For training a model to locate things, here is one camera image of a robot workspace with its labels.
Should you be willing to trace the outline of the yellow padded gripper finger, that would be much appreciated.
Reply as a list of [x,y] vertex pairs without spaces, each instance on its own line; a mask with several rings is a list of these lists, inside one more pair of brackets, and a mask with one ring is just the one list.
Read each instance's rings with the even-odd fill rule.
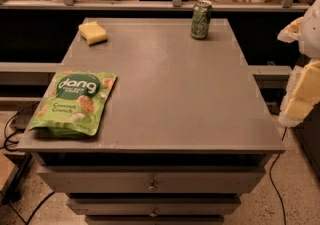
[[285,127],[300,124],[320,102],[320,61],[311,60],[304,67],[295,66],[283,97],[279,122]]

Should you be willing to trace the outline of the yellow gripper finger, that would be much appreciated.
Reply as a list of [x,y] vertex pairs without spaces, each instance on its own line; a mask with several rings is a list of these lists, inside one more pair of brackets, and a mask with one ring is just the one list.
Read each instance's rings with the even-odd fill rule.
[[277,36],[277,39],[285,42],[292,43],[300,40],[300,26],[302,17],[299,17],[283,28]]

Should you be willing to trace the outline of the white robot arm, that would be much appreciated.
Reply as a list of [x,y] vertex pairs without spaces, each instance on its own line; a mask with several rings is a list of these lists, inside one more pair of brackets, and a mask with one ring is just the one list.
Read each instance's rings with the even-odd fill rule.
[[277,39],[286,43],[297,41],[299,52],[310,59],[307,65],[292,70],[280,106],[280,124],[295,127],[320,102],[320,0],[303,17],[282,29]]

